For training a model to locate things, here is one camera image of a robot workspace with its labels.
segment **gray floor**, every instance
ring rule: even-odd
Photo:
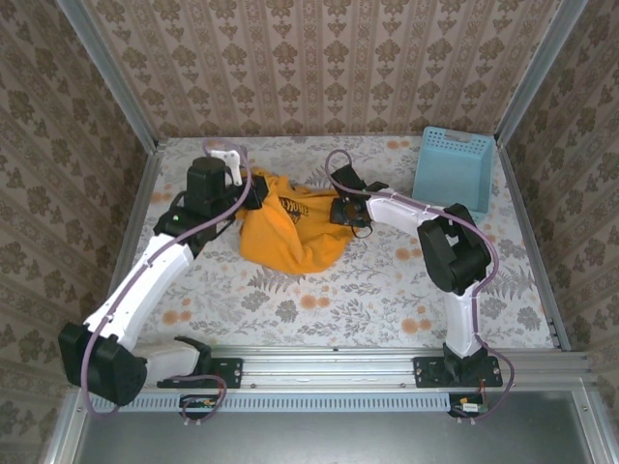
[[[589,463],[568,393],[516,393],[476,425],[430,413],[175,414],[91,422],[79,463]]]

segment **floral tablecloth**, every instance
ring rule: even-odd
[[[413,136],[232,140],[248,147],[253,164],[316,189],[329,186],[325,157],[344,148],[364,180],[386,182],[406,195],[412,191],[421,147],[421,137]],[[200,147],[198,138],[166,144],[136,256],[170,200],[184,189],[187,169],[202,155]],[[482,335],[497,347],[551,348],[498,158],[493,181],[491,213],[478,226],[496,244],[501,265],[481,297]],[[444,341],[443,294],[427,277],[416,237],[376,224],[326,272],[284,275],[239,255],[239,227],[233,225],[208,244],[172,284],[148,319],[143,340],[183,334],[211,344],[342,347],[439,347]]]

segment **blue basket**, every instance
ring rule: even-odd
[[[492,137],[427,127],[413,199],[437,206],[461,203],[481,221],[490,207],[493,154]]]

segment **patterned wallpaper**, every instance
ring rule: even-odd
[[[0,2],[0,462],[37,462],[56,337],[99,303],[145,153],[53,1]]]
[[[494,132],[559,0],[88,0],[159,137]]]
[[[508,151],[571,342],[619,424],[619,2],[589,1]]]

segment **yellow t-shirt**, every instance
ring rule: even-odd
[[[288,274],[319,273],[343,254],[353,238],[350,227],[329,221],[334,190],[290,186],[285,176],[261,168],[269,194],[259,210],[243,210],[241,256]]]

